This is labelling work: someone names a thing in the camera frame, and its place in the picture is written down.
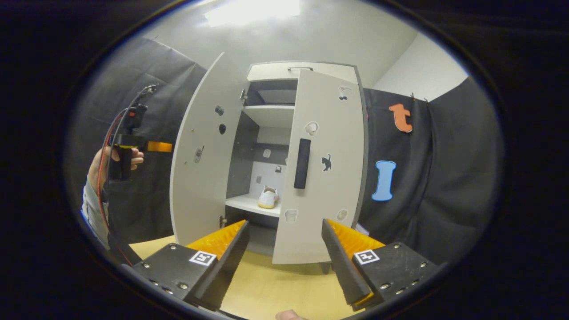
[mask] cabinet shelf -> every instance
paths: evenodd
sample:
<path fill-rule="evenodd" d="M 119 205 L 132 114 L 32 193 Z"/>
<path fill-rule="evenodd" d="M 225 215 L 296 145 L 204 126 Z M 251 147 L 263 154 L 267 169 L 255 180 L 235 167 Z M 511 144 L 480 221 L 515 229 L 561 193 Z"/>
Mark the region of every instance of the cabinet shelf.
<path fill-rule="evenodd" d="M 225 205 L 229 207 L 238 208 L 241 210 L 255 212 L 256 214 L 278 217 L 281 212 L 281 200 L 277 200 L 277 205 L 272 209 L 261 208 L 257 205 L 257 194 L 246 194 L 234 196 L 225 201 Z"/>
<path fill-rule="evenodd" d="M 250 105 L 243 108 L 259 126 L 291 128 L 294 115 L 293 105 Z"/>

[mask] white shoe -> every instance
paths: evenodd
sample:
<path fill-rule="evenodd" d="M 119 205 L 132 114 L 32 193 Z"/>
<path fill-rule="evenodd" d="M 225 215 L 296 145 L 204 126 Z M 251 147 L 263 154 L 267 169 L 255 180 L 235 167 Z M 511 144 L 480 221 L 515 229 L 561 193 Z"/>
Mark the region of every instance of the white shoe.
<path fill-rule="evenodd" d="M 277 189 L 265 186 L 265 188 L 263 188 L 261 196 L 259 196 L 257 205 L 259 205 L 261 208 L 272 209 L 275 207 L 275 203 L 277 202 L 278 198 L 279 195 L 277 193 Z"/>

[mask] yellow table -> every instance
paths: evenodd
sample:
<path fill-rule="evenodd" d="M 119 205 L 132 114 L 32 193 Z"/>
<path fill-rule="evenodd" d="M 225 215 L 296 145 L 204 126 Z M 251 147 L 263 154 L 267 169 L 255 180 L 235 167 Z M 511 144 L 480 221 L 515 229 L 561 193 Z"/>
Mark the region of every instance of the yellow table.
<path fill-rule="evenodd" d="M 143 259 L 174 243 L 174 236 L 131 244 Z M 251 320 L 270 320 L 294 309 L 309 320 L 335 320 L 353 315 L 336 274 L 319 264 L 273 265 L 272 258 L 246 251 L 237 267 L 221 310 Z"/>

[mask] cabinet door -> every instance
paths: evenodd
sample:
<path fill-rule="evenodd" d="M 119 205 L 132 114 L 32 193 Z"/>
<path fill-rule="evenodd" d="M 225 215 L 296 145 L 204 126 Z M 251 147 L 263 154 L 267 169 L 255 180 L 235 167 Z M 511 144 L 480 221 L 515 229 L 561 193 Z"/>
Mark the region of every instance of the cabinet door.
<path fill-rule="evenodd" d="M 185 111 L 170 174 L 170 214 L 180 245 L 219 229 L 243 89 L 248 89 L 246 70 L 221 54 Z"/>
<path fill-rule="evenodd" d="M 357 84 L 301 71 L 273 263 L 330 261 L 321 238 L 322 219 L 352 226 L 366 155 L 361 99 Z M 306 130 L 311 122 L 318 126 L 312 134 Z M 304 189 L 295 188 L 297 167 L 306 166 L 299 163 L 301 138 L 310 140 Z"/>

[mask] human hand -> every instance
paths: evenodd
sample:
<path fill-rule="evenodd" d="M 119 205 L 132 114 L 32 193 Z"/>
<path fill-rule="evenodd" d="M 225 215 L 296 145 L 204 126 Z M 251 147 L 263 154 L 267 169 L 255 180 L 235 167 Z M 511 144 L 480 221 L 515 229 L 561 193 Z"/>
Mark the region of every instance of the human hand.
<path fill-rule="evenodd" d="M 135 170 L 138 167 L 137 164 L 144 162 L 144 153 L 140 152 L 136 148 L 133 148 L 132 151 L 133 151 L 133 156 L 132 156 L 133 158 L 130 161 L 130 169 Z M 97 191 L 97 178 L 99 174 L 101 154 L 102 154 L 102 149 L 100 149 L 97 152 L 97 154 L 95 154 L 93 162 L 91 162 L 91 167 L 89 168 L 89 173 L 87 174 L 87 180 L 89 181 L 89 184 L 93 187 L 95 191 Z M 103 166 L 101 169 L 101 186 L 105 184 L 107 179 L 106 176 L 107 160 L 109 159 L 109 156 L 111 156 L 111 158 L 114 161 L 120 160 L 120 156 L 118 155 L 118 152 L 115 149 L 111 148 L 110 146 L 105 147 L 105 161 L 103 162 Z"/>
<path fill-rule="evenodd" d="M 304 318 L 302 318 L 301 316 L 297 315 L 296 312 L 294 312 L 294 310 L 286 310 L 286 311 L 282 311 L 277 313 L 277 315 L 275 316 L 276 320 L 306 320 Z"/>

